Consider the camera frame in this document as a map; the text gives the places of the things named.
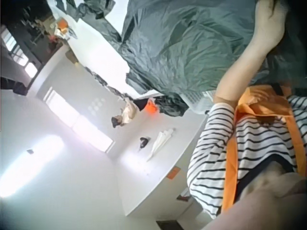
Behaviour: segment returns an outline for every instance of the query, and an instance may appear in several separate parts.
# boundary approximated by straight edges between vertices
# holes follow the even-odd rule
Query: white table
[[[113,88],[121,93],[128,93],[134,99],[160,95],[154,90],[143,95],[138,94],[125,82],[126,73],[129,72],[126,61],[102,35],[81,19],[76,22],[72,17],[66,15],[56,7],[54,0],[47,1],[54,17],[64,18],[77,34],[78,39],[71,38],[68,43],[83,66],[100,75]],[[114,8],[106,16],[106,19],[119,33],[122,32],[128,1],[116,0]],[[82,0],[75,0],[76,5],[79,5],[80,2]]]

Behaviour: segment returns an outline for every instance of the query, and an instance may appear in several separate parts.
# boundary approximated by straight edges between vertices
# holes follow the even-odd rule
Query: person
[[[306,178],[286,173],[239,200],[203,230],[306,230]]]
[[[124,126],[130,123],[137,114],[137,107],[130,101],[129,98],[125,98],[126,106],[122,110],[122,114],[111,118],[113,128],[117,126]]]
[[[259,0],[255,12],[253,37],[219,82],[189,164],[190,193],[213,219],[280,176],[306,176],[307,97],[287,85],[248,87],[281,41],[287,9]]]

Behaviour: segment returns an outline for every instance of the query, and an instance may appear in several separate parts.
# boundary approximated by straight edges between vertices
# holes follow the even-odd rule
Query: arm
[[[236,107],[238,100],[256,75],[267,54],[284,35],[286,10],[278,0],[259,0],[256,6],[253,38],[241,57],[222,77],[214,103],[224,102]]]

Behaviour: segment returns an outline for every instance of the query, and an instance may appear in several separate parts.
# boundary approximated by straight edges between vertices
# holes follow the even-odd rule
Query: striped shirt
[[[307,97],[291,96],[293,109],[304,146],[307,143]],[[296,172],[294,147],[285,121],[280,117],[271,124],[245,116],[234,127],[234,109],[225,103],[215,104],[192,154],[188,186],[192,196],[214,219],[222,205],[226,145],[234,130],[238,147],[238,183],[252,169],[272,155],[281,156]]]

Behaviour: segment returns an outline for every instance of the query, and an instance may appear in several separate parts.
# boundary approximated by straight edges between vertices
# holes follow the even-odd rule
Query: orange object
[[[172,170],[168,173],[168,175],[166,176],[166,178],[173,180],[175,178],[175,176],[177,176],[178,172],[180,172],[180,168],[175,166],[174,168],[172,168]]]
[[[68,27],[68,23],[67,21],[64,19],[64,18],[61,18],[57,21],[57,25],[58,25],[58,28],[63,31],[65,28]]]
[[[285,119],[295,150],[297,172],[306,176],[306,160],[304,143],[297,127],[292,108],[286,96],[291,94],[289,87],[281,86],[284,96],[279,96],[269,85],[251,86],[246,89],[235,111],[235,124],[246,115],[253,115],[258,120],[281,116]],[[235,202],[238,155],[236,136],[233,135],[227,143],[226,175],[222,211],[228,210]]]
[[[156,113],[158,111],[158,107],[151,100],[148,100],[148,103],[145,106],[145,109],[150,114],[154,114],[154,113]]]

